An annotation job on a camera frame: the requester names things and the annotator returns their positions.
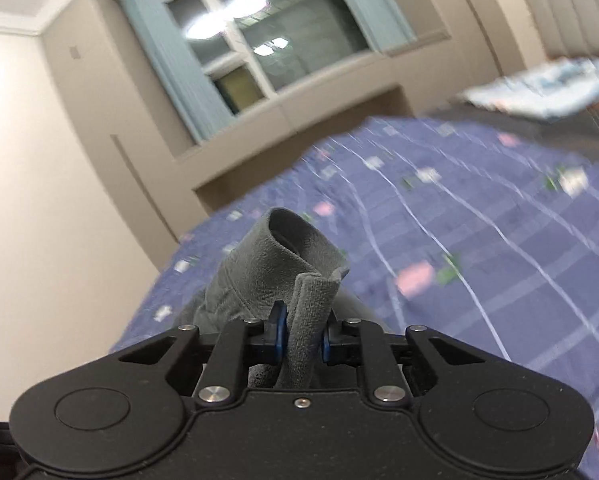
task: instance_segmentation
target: beige wall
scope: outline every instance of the beige wall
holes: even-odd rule
[[[276,100],[243,113],[202,146],[192,144],[115,0],[74,0],[48,27],[42,42],[76,132],[157,267],[169,260],[177,237],[224,202],[209,198],[210,191],[228,186],[221,176],[254,157],[262,164],[260,153],[268,150],[277,159],[279,150],[288,149],[283,158],[291,160],[297,146],[329,134],[330,117],[382,94],[393,97],[369,109],[388,103],[387,112],[422,114],[499,75],[466,0],[397,2],[407,16],[417,13],[417,44],[352,56],[308,76]],[[302,140],[286,143],[294,136]],[[213,186],[215,179],[220,181]]]
[[[535,28],[526,0],[496,0],[505,21],[515,38],[516,48],[521,52],[526,67],[539,65],[547,60],[541,38]]]
[[[105,354],[155,277],[39,40],[0,36],[0,420],[27,387]]]

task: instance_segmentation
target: patterned bedspread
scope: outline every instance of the patterned bedspread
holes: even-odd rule
[[[183,237],[115,349],[169,328],[272,206],[345,251],[343,285],[392,330],[558,378],[599,427],[599,164],[474,123],[369,119]],[[582,466],[599,479],[599,431]]]

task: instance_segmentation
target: white wall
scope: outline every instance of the white wall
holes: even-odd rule
[[[0,35],[0,420],[27,387],[104,355],[155,277],[39,40]]]
[[[545,62],[544,46],[526,0],[497,1],[508,19],[526,66],[532,67]]]

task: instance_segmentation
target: silver bolt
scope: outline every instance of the silver bolt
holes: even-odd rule
[[[406,397],[406,391],[399,386],[388,384],[387,386],[378,387],[378,389],[375,390],[375,397],[382,402],[397,402]]]
[[[199,391],[199,399],[204,402],[221,402],[230,397],[230,390],[223,386],[206,386]]]
[[[311,404],[310,399],[295,399],[296,408],[308,408]]]

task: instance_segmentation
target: gray towel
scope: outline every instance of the gray towel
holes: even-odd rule
[[[347,367],[326,370],[319,365],[321,380],[313,377],[331,309],[339,319],[375,320],[359,300],[340,290],[348,270],[341,251],[314,226],[287,209],[271,209],[228,254],[210,285],[184,308],[176,323],[193,323],[202,333],[220,332],[232,319],[266,319],[273,303],[283,300],[288,306],[286,360],[281,370],[253,367],[249,385],[354,386],[354,370]]]

